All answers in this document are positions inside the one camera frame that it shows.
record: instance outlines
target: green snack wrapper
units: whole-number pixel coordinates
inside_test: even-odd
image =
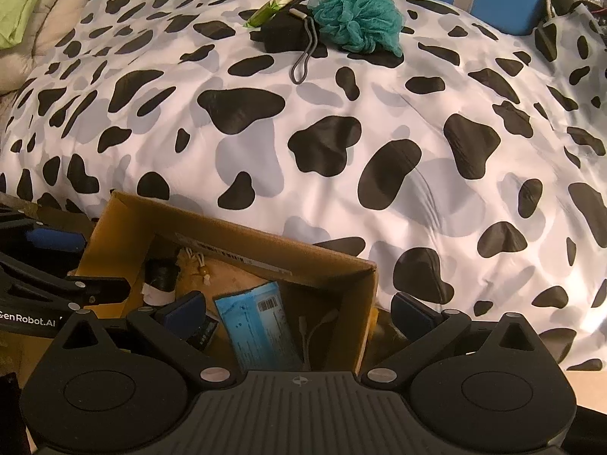
[[[284,8],[292,1],[293,0],[270,0],[251,15],[249,20],[245,22],[245,27],[261,27],[261,25],[273,17],[278,10]]]

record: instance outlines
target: blue packet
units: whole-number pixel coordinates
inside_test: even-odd
[[[301,371],[276,282],[218,298],[215,305],[243,372]]]

